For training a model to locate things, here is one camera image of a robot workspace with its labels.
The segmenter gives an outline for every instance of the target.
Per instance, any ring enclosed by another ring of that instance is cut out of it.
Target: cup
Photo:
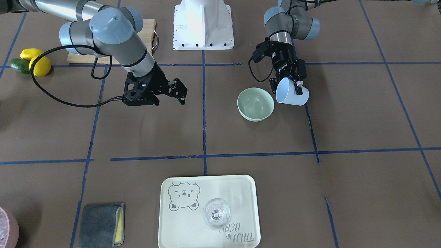
[[[230,205],[224,199],[210,200],[205,205],[203,213],[206,223],[213,229],[220,229],[230,222]]]
[[[280,80],[276,90],[276,100],[278,103],[302,106],[309,99],[309,90],[302,86],[302,95],[295,94],[294,82],[289,78]]]

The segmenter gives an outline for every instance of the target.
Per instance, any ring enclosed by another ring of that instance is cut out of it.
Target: bear illustration
[[[172,184],[168,188],[168,195],[170,196],[169,208],[171,211],[176,211],[180,207],[188,207],[191,210],[196,210],[199,207],[198,195],[201,189],[196,184],[179,183],[178,185]]]

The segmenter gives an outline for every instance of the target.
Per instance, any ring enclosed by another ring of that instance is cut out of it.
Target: lemon
[[[32,65],[32,63],[34,62],[34,60],[37,58],[38,56],[35,56],[33,59],[31,59],[31,61],[29,62],[29,70],[30,67]],[[46,74],[49,73],[49,71],[51,70],[51,61],[45,56],[42,57],[37,64],[34,67],[34,76],[36,77],[43,77],[46,76]]]
[[[29,74],[29,61],[22,59],[12,59],[9,64],[14,71],[23,74]]]
[[[20,54],[20,58],[30,61],[31,59],[33,59],[34,57],[37,57],[38,55],[42,54],[43,51],[41,51],[38,48],[28,48],[22,51],[22,53]]]

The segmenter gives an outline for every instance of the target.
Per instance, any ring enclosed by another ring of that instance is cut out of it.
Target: yellow lemon
[[[35,56],[33,59],[31,59],[31,61],[29,62],[29,70],[30,67],[32,65],[32,63],[34,62],[34,60],[37,58],[38,56]],[[34,76],[36,77],[43,77],[46,76],[46,74],[49,73],[49,71],[51,70],[51,61],[45,56],[42,57],[37,64],[34,67]]]
[[[31,59],[33,59],[34,57],[37,57],[38,55],[42,54],[43,51],[41,51],[38,48],[28,48],[22,51],[22,53],[20,54],[20,58],[30,61]]]

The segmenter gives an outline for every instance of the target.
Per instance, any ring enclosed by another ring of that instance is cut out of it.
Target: folded towel
[[[124,203],[84,206],[78,248],[113,248],[123,241]]]

